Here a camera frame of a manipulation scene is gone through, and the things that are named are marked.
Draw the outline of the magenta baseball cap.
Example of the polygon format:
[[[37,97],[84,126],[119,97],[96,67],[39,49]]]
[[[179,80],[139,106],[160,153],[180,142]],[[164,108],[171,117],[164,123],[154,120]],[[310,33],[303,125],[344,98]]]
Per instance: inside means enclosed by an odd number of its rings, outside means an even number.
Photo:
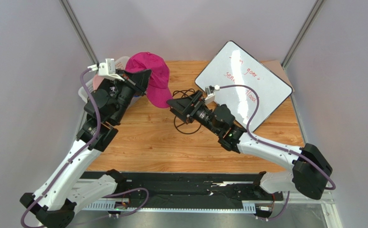
[[[169,89],[170,69],[164,59],[151,52],[140,52],[127,61],[125,70],[137,73],[151,70],[151,77],[147,87],[147,98],[157,108],[168,108],[167,101],[172,99]]]

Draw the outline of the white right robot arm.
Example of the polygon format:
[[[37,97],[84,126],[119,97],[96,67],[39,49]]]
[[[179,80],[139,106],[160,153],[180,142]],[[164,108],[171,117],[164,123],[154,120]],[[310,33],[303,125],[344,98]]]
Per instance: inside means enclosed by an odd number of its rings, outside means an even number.
[[[185,124],[194,121],[218,137],[218,143],[227,151],[253,155],[273,162],[283,172],[261,172],[256,186],[273,194],[280,191],[298,191],[313,199],[321,199],[324,191],[334,189],[330,181],[333,168],[317,146],[306,143],[303,147],[290,146],[248,133],[235,123],[235,116],[223,104],[209,109],[201,91],[184,98],[167,101],[170,111]]]

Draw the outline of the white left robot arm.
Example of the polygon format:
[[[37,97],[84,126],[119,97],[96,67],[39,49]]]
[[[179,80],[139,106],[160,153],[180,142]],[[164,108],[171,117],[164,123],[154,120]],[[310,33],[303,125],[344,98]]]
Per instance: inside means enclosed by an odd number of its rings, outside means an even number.
[[[103,81],[96,90],[82,83],[87,94],[87,120],[70,151],[39,189],[20,198],[26,212],[32,213],[42,228],[65,228],[77,213],[95,201],[127,194],[126,178],[114,169],[83,187],[74,189],[74,185],[117,135],[116,126],[132,99],[146,94],[151,70],[133,73],[89,67],[88,72],[92,71],[97,71]]]

